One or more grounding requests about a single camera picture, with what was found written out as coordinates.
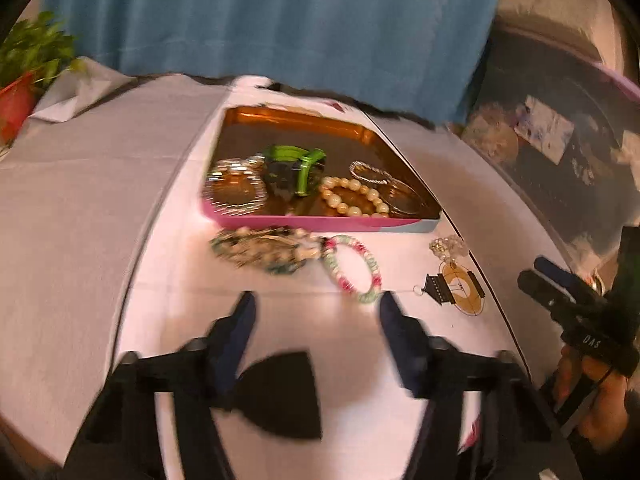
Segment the right hand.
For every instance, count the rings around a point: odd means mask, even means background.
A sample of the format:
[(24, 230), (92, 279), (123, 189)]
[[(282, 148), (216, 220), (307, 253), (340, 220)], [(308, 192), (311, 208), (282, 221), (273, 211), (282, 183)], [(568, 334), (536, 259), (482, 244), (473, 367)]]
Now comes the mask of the right hand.
[(578, 422), (578, 434), (586, 438), (597, 453), (605, 453), (616, 445), (628, 426), (625, 408), (628, 378), (591, 356), (582, 356), (566, 344), (561, 350), (552, 390), (557, 404), (566, 400), (582, 375), (597, 385), (597, 393)]

